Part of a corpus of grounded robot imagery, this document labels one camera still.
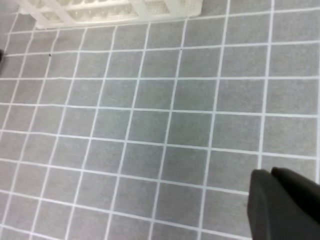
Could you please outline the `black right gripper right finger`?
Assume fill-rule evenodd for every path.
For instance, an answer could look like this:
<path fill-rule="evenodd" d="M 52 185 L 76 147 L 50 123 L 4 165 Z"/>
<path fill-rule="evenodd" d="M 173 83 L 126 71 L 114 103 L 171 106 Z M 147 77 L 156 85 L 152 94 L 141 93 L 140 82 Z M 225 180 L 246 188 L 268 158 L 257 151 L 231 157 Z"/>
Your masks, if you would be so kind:
<path fill-rule="evenodd" d="M 285 223 L 295 240 L 320 238 L 320 185 L 288 168 L 274 167 L 271 174 L 284 188 L 293 206 Z"/>

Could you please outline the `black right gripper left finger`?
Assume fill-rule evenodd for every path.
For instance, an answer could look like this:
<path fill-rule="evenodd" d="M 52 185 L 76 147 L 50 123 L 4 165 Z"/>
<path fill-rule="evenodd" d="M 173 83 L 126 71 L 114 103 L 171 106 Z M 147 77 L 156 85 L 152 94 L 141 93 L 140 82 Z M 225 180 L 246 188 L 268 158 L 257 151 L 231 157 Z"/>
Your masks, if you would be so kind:
<path fill-rule="evenodd" d="M 300 209 L 266 170 L 251 173 L 247 216 L 254 240 L 300 239 Z"/>

